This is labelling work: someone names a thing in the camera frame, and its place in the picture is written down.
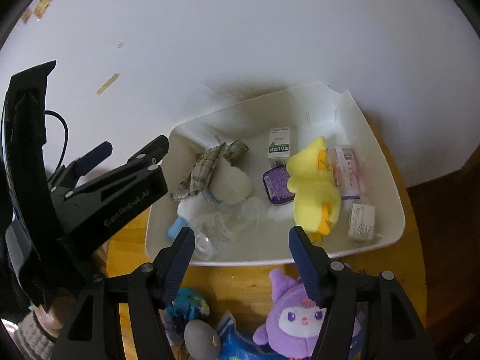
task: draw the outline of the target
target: purple container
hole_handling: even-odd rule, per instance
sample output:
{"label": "purple container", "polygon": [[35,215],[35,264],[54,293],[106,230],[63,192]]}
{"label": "purple container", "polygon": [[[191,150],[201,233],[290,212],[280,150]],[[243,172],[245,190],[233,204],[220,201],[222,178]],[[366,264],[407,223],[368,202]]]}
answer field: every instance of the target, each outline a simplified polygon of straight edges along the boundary
{"label": "purple container", "polygon": [[295,195],[287,189],[289,173],[284,166],[267,170],[263,174],[263,185],[267,192],[268,200],[274,205],[291,202]]}

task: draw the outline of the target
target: white plastic bin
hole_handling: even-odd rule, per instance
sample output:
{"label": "white plastic bin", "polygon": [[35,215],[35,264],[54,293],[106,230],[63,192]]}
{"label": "white plastic bin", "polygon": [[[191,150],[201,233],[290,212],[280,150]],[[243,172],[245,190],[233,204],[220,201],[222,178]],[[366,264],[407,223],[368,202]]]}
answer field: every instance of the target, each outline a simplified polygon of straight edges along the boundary
{"label": "white plastic bin", "polygon": [[[348,91],[337,93],[323,83],[270,93],[231,105],[183,123],[171,132],[170,150],[162,169],[172,191],[191,172],[196,154],[218,145],[218,139],[245,142],[250,150],[235,166],[246,172],[253,183],[253,195],[266,197],[262,175],[270,169],[267,159],[271,128],[290,127],[291,153],[295,154],[312,140],[324,136],[329,146],[353,145],[365,185],[359,202],[375,206],[376,237],[369,242],[347,238],[352,201],[342,202],[337,225],[326,237],[325,249],[331,258],[382,248],[395,243],[403,234],[405,216],[395,182],[362,112]],[[260,266],[292,263],[288,233],[294,226],[292,203],[269,209],[268,218],[258,231],[244,233],[229,253],[216,261],[200,261],[197,266]],[[177,204],[169,195],[150,210],[145,249],[153,259],[171,244],[166,237],[177,217]]]}

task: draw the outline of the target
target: yellow duck plush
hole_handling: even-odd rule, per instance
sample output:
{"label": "yellow duck plush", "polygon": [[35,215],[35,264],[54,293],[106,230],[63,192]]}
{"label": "yellow duck plush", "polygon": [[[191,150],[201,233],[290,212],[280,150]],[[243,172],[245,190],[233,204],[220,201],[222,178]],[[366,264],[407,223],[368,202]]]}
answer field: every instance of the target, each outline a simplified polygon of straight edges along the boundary
{"label": "yellow duck plush", "polygon": [[303,230],[322,235],[337,224],[342,204],[326,149],[325,138],[319,137],[286,163],[286,186],[295,194],[293,219]]}

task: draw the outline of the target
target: barcode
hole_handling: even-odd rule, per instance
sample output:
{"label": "barcode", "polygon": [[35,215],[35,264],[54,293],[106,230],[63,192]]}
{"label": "barcode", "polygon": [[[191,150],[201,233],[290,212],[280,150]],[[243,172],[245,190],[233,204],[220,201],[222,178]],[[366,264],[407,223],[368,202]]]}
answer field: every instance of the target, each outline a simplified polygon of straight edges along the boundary
{"label": "barcode", "polygon": [[270,180],[270,177],[268,175],[266,175],[263,178],[263,181],[265,181],[265,185],[267,186],[268,195],[271,198],[274,198],[277,194],[275,193],[275,190],[273,189],[272,180]]}
{"label": "barcode", "polygon": [[352,149],[349,147],[342,147],[342,153],[343,158],[345,158],[346,161],[353,161]]}

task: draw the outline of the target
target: plaid cloth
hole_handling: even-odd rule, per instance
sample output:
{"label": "plaid cloth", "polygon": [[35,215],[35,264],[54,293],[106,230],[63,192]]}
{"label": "plaid cloth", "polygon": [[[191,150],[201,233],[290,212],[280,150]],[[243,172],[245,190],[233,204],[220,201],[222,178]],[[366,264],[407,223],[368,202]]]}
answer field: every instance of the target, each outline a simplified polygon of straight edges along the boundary
{"label": "plaid cloth", "polygon": [[198,159],[190,175],[183,180],[180,185],[172,192],[172,200],[180,202],[190,196],[198,195],[208,187],[213,171],[220,160],[225,158],[232,163],[245,152],[248,146],[243,142],[236,140],[227,146],[223,143],[219,146],[207,149],[207,151]]}

